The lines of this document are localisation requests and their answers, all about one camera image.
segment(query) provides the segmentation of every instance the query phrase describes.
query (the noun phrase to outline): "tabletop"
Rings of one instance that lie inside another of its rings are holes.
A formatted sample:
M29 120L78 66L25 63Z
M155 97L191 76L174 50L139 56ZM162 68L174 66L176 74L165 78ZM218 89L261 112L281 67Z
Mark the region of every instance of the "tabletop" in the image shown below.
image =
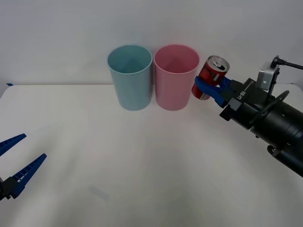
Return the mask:
M285 102L303 110L303 92ZM112 85L12 86L0 99L0 141L27 137L0 158L6 179L46 160L1 227L301 227L303 181L267 144L193 96L180 111L153 98L131 112Z

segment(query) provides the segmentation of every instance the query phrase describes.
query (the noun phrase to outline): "red soda can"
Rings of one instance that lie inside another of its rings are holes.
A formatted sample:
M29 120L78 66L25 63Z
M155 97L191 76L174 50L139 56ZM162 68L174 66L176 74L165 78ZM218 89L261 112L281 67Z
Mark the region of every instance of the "red soda can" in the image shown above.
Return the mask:
M207 59L201 69L199 78L209 85L217 86L228 72L229 68L230 66L227 60L219 56L212 55ZM198 99L209 99L209 95L200 91L195 84L193 85L191 92Z

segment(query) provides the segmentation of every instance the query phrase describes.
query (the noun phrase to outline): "cup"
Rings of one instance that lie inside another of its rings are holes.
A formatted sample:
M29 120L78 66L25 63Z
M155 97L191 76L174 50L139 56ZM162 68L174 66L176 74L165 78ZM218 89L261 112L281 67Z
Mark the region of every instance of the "cup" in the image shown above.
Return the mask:
M127 110L141 110L152 96L152 53L144 47L125 45L113 50L107 63L120 105Z
M185 45L168 45L154 57L156 101L166 110L183 109L190 98L200 57Z

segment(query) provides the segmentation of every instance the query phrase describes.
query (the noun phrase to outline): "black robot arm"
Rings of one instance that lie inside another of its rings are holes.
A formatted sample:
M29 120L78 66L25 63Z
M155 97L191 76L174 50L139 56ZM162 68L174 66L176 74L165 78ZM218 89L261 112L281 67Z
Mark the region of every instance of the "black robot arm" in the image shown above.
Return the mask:
M266 141L274 158L303 177L303 113L283 102L289 91L277 97L271 95L279 65L303 69L277 56L259 71L257 81L248 79L242 84L224 78L220 89L212 89L196 77L195 84L225 108L220 113L222 118L234 120Z

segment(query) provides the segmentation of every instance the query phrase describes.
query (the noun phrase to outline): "pink cup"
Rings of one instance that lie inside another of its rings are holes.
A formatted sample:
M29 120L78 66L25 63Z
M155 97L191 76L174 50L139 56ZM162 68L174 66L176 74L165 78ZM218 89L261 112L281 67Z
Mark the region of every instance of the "pink cup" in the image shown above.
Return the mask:
M198 53L184 45L168 45L154 57L156 100L166 110L181 110L189 100L200 62Z

